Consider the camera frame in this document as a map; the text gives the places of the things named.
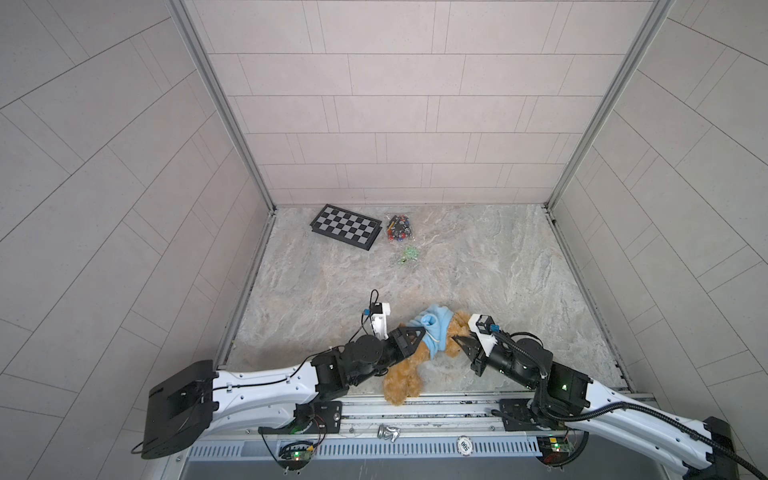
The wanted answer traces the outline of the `light blue bear hoodie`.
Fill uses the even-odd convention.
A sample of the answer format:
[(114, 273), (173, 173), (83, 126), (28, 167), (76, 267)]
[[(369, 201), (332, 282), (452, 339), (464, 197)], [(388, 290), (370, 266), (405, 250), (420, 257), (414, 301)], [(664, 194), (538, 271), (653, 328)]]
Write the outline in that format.
[(427, 346), (430, 358), (447, 347), (447, 331), (454, 313), (446, 306), (433, 304), (409, 321), (409, 327), (424, 327), (423, 342)]

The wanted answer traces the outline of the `brown teddy bear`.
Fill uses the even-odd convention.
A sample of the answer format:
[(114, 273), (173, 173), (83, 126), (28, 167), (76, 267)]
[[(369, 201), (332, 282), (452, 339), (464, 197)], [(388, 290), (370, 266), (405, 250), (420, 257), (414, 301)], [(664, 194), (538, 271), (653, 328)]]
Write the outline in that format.
[[(454, 313), (447, 331), (447, 347), (443, 352), (446, 356), (455, 358), (462, 350), (452, 340), (454, 335), (470, 334), (468, 322), (471, 315), (465, 311)], [(419, 375), (419, 367), (431, 360), (425, 343), (421, 342), (416, 353), (403, 362), (391, 367), (383, 381), (383, 395), (393, 405), (403, 405), (408, 398), (418, 397), (422, 393), (423, 382)]]

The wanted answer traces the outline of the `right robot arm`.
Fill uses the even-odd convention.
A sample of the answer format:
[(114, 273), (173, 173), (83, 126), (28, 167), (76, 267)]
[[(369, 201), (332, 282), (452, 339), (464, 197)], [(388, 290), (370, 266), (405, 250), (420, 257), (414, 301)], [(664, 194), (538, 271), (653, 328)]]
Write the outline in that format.
[(685, 419), (620, 394), (588, 375), (556, 362), (527, 332), (492, 327), (455, 335), (472, 371), (496, 371), (532, 391), (521, 413), (505, 407), (506, 422), (543, 430), (597, 435), (669, 467), (685, 479), (736, 479), (739, 467), (729, 425), (716, 417)]

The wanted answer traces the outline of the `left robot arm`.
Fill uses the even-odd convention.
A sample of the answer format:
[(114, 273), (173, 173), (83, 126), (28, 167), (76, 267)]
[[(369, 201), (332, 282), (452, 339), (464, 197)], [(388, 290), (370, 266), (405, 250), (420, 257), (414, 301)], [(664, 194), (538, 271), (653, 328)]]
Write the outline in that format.
[(299, 430), (313, 423), (315, 406), (407, 360), (426, 334), (400, 326), (387, 338), (363, 335), (344, 346), (309, 355), (300, 365), (259, 372), (217, 370), (197, 361), (152, 387), (144, 437), (134, 453), (144, 460), (180, 452), (206, 433), (264, 427)]

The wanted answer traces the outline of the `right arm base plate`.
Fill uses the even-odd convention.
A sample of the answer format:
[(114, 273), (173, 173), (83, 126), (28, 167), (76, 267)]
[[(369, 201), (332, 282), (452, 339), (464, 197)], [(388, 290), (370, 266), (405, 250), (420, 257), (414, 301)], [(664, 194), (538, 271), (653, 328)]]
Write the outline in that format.
[(590, 402), (586, 400), (566, 402), (558, 399), (539, 402), (534, 398), (502, 399), (497, 408), (490, 410), (490, 414), (502, 420), (504, 430), (507, 432), (564, 431), (565, 424), (547, 416), (542, 409), (543, 405), (546, 405), (550, 413), (566, 417), (580, 414), (590, 405)]

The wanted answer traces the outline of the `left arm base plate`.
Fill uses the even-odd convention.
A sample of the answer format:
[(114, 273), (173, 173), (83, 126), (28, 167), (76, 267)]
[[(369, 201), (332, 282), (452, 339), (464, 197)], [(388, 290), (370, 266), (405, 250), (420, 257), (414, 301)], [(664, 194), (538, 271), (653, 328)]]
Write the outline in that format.
[(311, 402), (296, 405), (294, 417), (283, 427), (259, 427), (265, 435), (338, 434), (343, 403), (341, 401)]

